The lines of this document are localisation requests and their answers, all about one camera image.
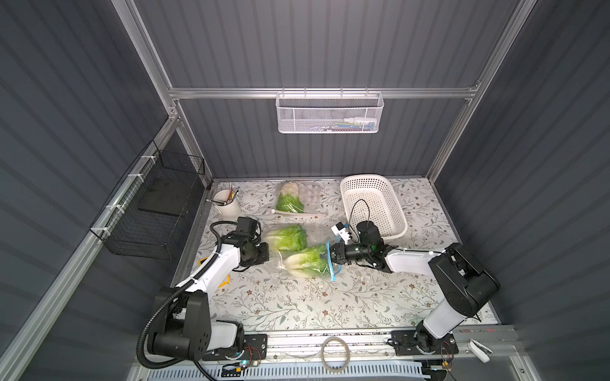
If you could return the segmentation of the clear zip-top bag blue seal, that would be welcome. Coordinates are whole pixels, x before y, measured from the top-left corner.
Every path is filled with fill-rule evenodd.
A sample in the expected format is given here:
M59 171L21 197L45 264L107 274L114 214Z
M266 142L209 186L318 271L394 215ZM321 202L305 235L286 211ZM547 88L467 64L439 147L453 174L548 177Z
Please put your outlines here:
M336 281L342 266L330 260L330 245L320 229L300 224L278 225L263 234L270 261L295 278L326 278Z

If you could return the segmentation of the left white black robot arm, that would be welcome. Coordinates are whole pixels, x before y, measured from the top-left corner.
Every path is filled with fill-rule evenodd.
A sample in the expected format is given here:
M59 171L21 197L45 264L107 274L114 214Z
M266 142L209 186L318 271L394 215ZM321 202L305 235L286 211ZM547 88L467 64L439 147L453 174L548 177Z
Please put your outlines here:
M207 355L233 357L244 350L243 324L211 317L209 295L234 270L245 271L269 260L258 220L238 217L210 225L216 238L212 254L189 277L165 287L154 312L138 336L136 358L145 368L168 368L185 360L198 363Z

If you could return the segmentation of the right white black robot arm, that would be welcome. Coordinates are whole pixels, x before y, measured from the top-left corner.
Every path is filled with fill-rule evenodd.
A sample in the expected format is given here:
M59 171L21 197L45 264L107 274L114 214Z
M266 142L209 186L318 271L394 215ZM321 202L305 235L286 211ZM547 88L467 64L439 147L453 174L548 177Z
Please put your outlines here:
M500 290L500 282L463 244L440 252L403 250L387 244L371 221L357 224L356 241L348 225L331 227L338 242L327 246L333 264L358 264L385 273L412 273L436 279L444 299L416 326L412 339L421 352L431 353L449 341L452 330L479 310Z

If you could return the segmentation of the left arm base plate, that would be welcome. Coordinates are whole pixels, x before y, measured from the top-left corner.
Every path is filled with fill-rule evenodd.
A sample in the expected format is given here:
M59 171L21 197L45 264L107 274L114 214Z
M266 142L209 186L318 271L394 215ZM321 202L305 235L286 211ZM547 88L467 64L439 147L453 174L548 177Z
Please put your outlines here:
M246 334L237 349L212 350L203 356L202 361L265 360L267 349L267 334Z

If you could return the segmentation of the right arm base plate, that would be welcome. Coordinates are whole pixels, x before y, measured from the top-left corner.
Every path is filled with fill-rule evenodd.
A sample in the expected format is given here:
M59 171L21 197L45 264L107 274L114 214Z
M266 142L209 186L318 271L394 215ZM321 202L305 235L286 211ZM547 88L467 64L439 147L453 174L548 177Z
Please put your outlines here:
M459 353L457 342L451 333L438 339L422 330L392 330L387 339L397 356L456 355Z

